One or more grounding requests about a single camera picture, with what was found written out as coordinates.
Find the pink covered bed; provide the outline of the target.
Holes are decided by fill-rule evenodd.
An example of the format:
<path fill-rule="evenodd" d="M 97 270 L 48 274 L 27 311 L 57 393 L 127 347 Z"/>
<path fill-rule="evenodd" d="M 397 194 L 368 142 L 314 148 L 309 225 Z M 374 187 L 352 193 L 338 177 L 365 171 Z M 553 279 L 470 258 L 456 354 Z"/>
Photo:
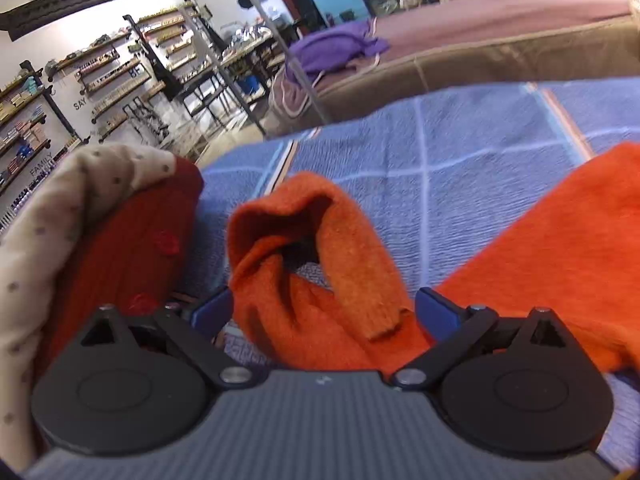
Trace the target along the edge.
<path fill-rule="evenodd" d="M 450 0 L 369 21 L 387 51 L 308 78 L 330 122 L 448 87 L 639 71 L 629 0 Z"/>

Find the blue plaid bed sheet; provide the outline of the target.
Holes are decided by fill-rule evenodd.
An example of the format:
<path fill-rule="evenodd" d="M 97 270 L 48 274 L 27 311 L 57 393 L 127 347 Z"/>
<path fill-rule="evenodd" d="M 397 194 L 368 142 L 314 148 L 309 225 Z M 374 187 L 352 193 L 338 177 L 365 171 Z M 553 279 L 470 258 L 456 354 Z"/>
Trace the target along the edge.
<path fill-rule="evenodd" d="M 442 90 L 351 122 L 245 145 L 203 172 L 181 286 L 198 298 L 230 287 L 232 214 L 311 172 L 337 185 L 366 215 L 416 312 L 419 289 L 433 287 L 446 297 L 439 286 L 451 274 L 573 171 L 622 143 L 639 147 L 634 78 Z M 243 362 L 282 364 L 244 333 L 240 349 Z M 637 469 L 639 363 L 603 373 L 615 408 L 600 455 Z"/>

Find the cream dotted fabric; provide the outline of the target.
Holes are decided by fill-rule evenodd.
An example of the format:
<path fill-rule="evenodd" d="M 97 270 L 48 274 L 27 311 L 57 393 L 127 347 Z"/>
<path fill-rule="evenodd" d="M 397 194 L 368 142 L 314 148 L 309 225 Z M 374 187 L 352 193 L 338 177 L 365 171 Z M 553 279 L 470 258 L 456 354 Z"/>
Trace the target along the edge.
<path fill-rule="evenodd" d="M 1 458 L 16 472 L 36 451 L 30 376 L 54 280 L 86 222 L 172 176 L 176 156 L 149 146 L 85 146 L 66 156 L 1 237 Z"/>

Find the black metal table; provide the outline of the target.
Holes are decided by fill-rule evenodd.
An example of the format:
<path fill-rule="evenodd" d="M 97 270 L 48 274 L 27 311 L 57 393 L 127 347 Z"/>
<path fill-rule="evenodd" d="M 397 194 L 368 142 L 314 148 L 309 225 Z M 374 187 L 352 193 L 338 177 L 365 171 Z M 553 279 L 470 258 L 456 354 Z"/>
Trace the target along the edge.
<path fill-rule="evenodd" d="M 271 34 L 232 48 L 215 65 L 208 58 L 179 78 L 179 101 L 192 119 L 207 114 L 224 128 L 245 107 L 261 110 L 270 97 L 274 77 L 285 61 L 285 53 Z"/>

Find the red garment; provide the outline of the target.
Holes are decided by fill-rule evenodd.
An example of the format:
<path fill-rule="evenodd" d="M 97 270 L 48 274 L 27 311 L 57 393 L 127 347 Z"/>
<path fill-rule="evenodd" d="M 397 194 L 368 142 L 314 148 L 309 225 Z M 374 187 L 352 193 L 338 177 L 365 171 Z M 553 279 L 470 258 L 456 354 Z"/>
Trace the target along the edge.
<path fill-rule="evenodd" d="M 134 193 L 82 234 L 58 274 L 34 376 L 40 377 L 93 312 L 112 304 L 124 315 L 147 315 L 175 291 L 191 247 L 203 178 L 177 160 L 173 176 Z"/>

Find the wall display shelves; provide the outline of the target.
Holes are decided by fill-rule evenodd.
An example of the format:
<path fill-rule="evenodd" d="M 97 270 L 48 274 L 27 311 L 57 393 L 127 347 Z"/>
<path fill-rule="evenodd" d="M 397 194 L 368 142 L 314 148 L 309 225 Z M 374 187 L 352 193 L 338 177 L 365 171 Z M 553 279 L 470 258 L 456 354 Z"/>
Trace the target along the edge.
<path fill-rule="evenodd" d="M 214 129 L 189 114 L 186 82 L 206 67 L 191 0 L 70 52 L 37 56 L 1 39 L 1 226 L 7 229 L 63 159 L 85 146 L 146 145 L 197 160 Z"/>

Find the orange knit sweater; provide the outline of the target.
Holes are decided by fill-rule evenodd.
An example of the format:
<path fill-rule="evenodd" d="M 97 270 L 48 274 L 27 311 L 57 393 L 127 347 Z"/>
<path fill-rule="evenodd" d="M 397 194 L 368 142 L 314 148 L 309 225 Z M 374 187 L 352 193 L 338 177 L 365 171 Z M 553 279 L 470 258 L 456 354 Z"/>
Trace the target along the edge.
<path fill-rule="evenodd" d="M 303 370 L 392 374 L 432 348 L 378 233 L 326 178 L 302 172 L 239 207 L 227 250 L 235 323 Z M 599 370 L 639 363 L 639 148 L 573 171 L 440 286 L 517 316 L 548 307 Z"/>

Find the black wall shelf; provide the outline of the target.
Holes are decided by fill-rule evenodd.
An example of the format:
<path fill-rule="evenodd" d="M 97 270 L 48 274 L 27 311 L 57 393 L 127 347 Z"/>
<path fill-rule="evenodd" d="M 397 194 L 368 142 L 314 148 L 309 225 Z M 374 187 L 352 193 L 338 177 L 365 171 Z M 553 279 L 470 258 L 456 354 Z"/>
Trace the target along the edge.
<path fill-rule="evenodd" d="M 61 18 L 112 0 L 32 0 L 1 14 L 1 30 L 12 41 Z"/>

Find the purple blanket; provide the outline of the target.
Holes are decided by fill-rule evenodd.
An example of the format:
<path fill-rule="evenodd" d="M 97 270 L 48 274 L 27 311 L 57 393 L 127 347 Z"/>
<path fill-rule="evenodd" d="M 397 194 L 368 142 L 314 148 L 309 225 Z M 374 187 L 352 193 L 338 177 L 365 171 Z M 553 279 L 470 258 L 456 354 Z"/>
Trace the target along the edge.
<path fill-rule="evenodd" d="M 374 21 L 353 21 L 299 39 L 290 52 L 310 80 L 342 70 L 354 58 L 375 58 L 390 48 L 372 32 Z"/>

